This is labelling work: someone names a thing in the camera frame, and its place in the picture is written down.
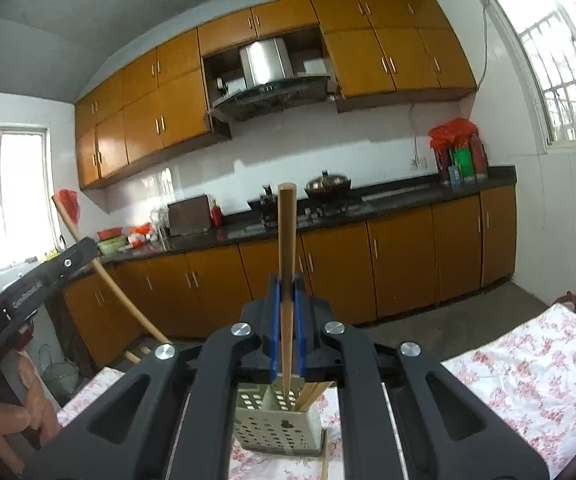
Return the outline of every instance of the screw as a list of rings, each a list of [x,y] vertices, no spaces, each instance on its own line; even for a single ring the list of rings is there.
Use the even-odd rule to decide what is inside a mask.
[[[155,355],[161,360],[170,359],[175,355],[175,347],[168,343],[159,345],[155,350]]]
[[[421,347],[412,341],[402,343],[399,349],[406,357],[417,357],[421,353]]]
[[[234,325],[230,327],[230,333],[237,337],[250,335],[251,332],[252,327],[248,323],[234,323]]]
[[[325,333],[339,335],[345,332],[345,325],[340,321],[328,321],[324,325]]]

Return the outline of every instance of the white wall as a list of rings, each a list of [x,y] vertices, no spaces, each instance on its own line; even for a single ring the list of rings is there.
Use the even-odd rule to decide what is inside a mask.
[[[117,225],[148,221],[152,208],[206,193],[224,213],[249,210],[246,200],[262,186],[295,182],[303,187],[322,170],[343,173],[353,186],[365,186],[436,173],[427,132],[458,117],[457,103],[418,104],[338,114],[325,102],[293,108],[232,127],[233,140],[181,155],[106,190]],[[426,170],[412,170],[413,135]],[[169,168],[172,192],[161,183]]]
[[[210,0],[160,23],[112,54],[101,65],[101,68],[94,74],[89,83],[85,85],[79,98],[105,81],[117,70],[141,56],[141,54],[145,54],[157,45],[165,43],[165,41],[170,40],[170,38],[177,36],[179,33],[196,27],[201,23],[209,22],[218,16],[269,1],[272,0]]]
[[[50,139],[52,180],[54,189],[79,189],[74,154],[74,106],[57,101],[14,94],[0,94],[0,126],[32,126],[46,128]],[[85,194],[78,193],[81,207],[79,227],[84,235],[94,235],[98,229],[108,227],[110,218]],[[104,195],[95,196],[104,205]],[[61,232],[72,242],[65,225]],[[0,284],[11,282],[17,270],[0,276]]]
[[[481,3],[438,1],[479,78],[484,60]],[[513,59],[490,18],[486,78],[478,94],[461,106],[479,126],[491,163],[517,169],[514,281],[547,304],[567,290],[576,293],[576,153],[545,152]]]

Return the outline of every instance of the gray floor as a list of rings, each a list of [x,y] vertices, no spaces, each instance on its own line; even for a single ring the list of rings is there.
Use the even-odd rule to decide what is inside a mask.
[[[415,341],[443,361],[494,341],[546,308],[507,282],[465,300],[364,330],[372,341],[387,346]]]

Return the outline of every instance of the floral tablecloth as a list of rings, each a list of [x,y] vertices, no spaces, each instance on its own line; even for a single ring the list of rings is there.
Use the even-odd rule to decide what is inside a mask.
[[[444,362],[521,435],[555,476],[576,453],[576,315],[556,304],[492,343]],[[122,375],[104,368],[59,413],[65,426]],[[337,391],[317,401],[327,430],[328,478],[343,479]],[[319,480],[322,459],[247,451],[234,440],[231,480]]]

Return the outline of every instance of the window frame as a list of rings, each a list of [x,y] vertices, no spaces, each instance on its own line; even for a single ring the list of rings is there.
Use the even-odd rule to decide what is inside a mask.
[[[516,31],[497,0],[479,0],[486,8],[503,41],[517,73],[526,99],[538,155],[550,152],[576,152],[576,140],[554,140],[554,127],[547,111],[542,88],[528,54]]]
[[[18,125],[0,126],[0,138],[3,135],[15,135],[15,134],[38,135],[41,138],[41,163],[42,163],[41,170],[43,174],[43,188],[44,188],[43,191],[48,210],[48,224],[50,225],[50,234],[52,235],[52,241],[56,248],[58,247],[59,232],[57,231],[58,224],[56,224],[55,222],[54,205],[52,203],[52,200],[50,200],[50,197],[53,195],[53,182],[52,182],[52,167],[50,164],[49,132],[46,128],[41,128],[38,126],[18,126]],[[0,187],[1,187],[1,167],[0,167]],[[3,207],[2,207],[2,215],[4,217],[4,226],[5,226],[5,213],[3,212]],[[32,256],[38,256],[38,254],[30,254],[27,257],[31,258]],[[1,267],[0,274],[21,267],[25,268],[26,266],[27,263],[25,260],[11,263],[5,267]]]

